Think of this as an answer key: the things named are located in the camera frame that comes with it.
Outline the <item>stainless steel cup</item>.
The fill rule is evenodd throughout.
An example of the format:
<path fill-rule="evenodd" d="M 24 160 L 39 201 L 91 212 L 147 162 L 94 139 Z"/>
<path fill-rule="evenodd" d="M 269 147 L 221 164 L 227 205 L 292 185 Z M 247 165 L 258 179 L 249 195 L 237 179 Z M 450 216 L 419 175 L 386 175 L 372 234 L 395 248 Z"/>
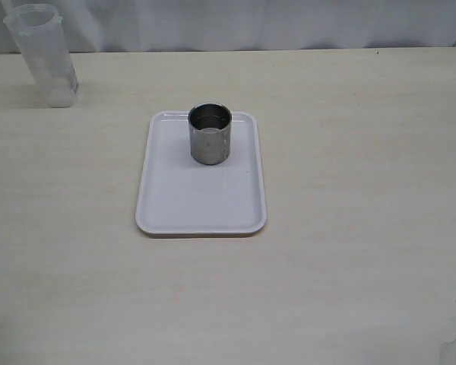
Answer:
<path fill-rule="evenodd" d="M 230 155 L 231 111 L 219 103 L 202 103 L 188 113 L 191 156 L 198 163 L 217 165 Z"/>

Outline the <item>clear plastic measuring cup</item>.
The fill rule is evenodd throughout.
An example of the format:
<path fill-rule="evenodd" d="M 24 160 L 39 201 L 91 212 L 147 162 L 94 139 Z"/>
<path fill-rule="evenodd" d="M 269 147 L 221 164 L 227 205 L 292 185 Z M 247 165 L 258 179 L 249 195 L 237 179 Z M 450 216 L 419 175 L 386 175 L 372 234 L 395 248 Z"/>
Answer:
<path fill-rule="evenodd" d="M 46 104 L 52 108 L 72 106 L 79 83 L 57 8 L 49 4 L 20 5 L 5 16 L 4 24 Z"/>

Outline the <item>white rectangular tray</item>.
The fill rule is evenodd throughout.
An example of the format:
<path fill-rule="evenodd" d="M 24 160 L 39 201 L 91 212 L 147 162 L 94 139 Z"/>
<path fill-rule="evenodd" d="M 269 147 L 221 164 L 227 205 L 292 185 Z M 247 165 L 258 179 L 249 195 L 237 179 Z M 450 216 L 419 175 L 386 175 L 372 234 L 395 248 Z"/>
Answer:
<path fill-rule="evenodd" d="M 250 236 L 267 222 L 256 119 L 233 113 L 230 155 L 206 166 L 190 154 L 188 113 L 150 120 L 137 226 L 155 236 Z"/>

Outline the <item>white backdrop curtain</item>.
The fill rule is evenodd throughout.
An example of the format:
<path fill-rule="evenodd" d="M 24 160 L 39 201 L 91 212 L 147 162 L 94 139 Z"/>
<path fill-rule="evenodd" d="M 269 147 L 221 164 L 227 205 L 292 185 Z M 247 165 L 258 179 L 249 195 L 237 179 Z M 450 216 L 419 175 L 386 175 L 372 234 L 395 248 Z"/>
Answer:
<path fill-rule="evenodd" d="M 57 1 L 72 52 L 455 46 L 456 1 Z"/>

